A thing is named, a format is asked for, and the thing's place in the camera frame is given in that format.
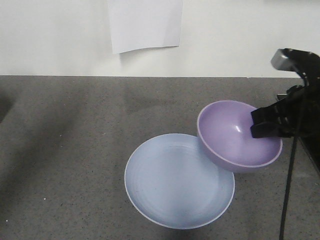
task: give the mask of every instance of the paper sheet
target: paper sheet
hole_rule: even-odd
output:
[[[183,0],[108,0],[112,51],[179,46]]]

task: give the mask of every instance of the black cable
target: black cable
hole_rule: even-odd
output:
[[[284,200],[283,200],[283,207],[282,207],[279,240],[284,240],[285,223],[286,223],[288,201],[289,201],[289,195],[290,195],[291,180],[292,180],[292,174],[293,174],[295,156],[296,156],[296,150],[297,150],[297,142],[298,142],[299,131],[301,128],[301,123],[302,123],[304,110],[306,108],[306,102],[307,102],[307,86],[308,86],[307,75],[304,72],[299,75],[300,77],[302,77],[304,82],[304,93],[303,93],[302,102],[300,105],[299,116],[298,116],[298,121],[296,125],[296,132],[295,132],[293,142],[292,142],[292,147],[291,147],[288,175],[286,178],[286,186],[285,186],[285,193],[284,193]]]

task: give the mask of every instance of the gray countertop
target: gray countertop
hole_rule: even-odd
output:
[[[301,83],[292,78],[0,76],[1,240],[275,240],[292,139],[276,162],[235,174],[235,195],[213,223],[174,230],[129,201],[125,166],[144,141],[196,135],[218,100],[255,107]],[[298,145],[285,239],[320,239],[320,177]]]

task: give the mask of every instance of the purple bowl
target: purple bowl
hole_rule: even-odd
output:
[[[274,162],[282,150],[280,137],[253,138],[251,112],[239,101],[216,101],[203,108],[197,134],[203,151],[216,165],[234,173],[254,172]]]

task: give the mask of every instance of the robotic arm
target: robotic arm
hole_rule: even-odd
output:
[[[296,72],[304,86],[295,85],[285,98],[251,113],[253,138],[293,137],[297,133],[301,106],[304,106],[299,137],[320,132],[320,57],[312,52],[278,49],[271,60],[277,70]]]

